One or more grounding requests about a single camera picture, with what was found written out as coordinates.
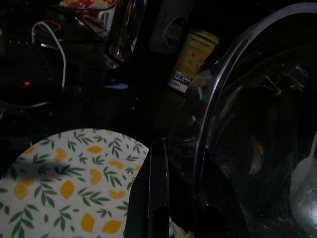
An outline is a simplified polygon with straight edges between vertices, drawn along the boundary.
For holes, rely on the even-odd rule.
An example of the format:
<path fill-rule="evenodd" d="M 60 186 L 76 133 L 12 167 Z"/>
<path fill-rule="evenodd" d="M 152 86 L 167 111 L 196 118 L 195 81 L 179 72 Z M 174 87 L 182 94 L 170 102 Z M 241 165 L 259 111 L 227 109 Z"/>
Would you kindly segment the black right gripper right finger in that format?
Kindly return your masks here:
<path fill-rule="evenodd" d="M 245 218 L 234 189 L 208 149 L 203 157 L 200 202 L 200 237 L 245 237 Z"/>

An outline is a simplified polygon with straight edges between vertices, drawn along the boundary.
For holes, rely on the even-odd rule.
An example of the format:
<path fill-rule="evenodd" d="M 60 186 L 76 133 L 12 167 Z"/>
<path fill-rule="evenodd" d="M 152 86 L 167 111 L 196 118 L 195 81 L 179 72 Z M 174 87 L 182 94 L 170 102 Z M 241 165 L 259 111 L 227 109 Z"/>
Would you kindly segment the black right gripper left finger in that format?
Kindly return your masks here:
<path fill-rule="evenodd" d="M 152 142 L 133 181 L 126 220 L 127 238 L 169 236 L 169 174 L 166 139 Z"/>

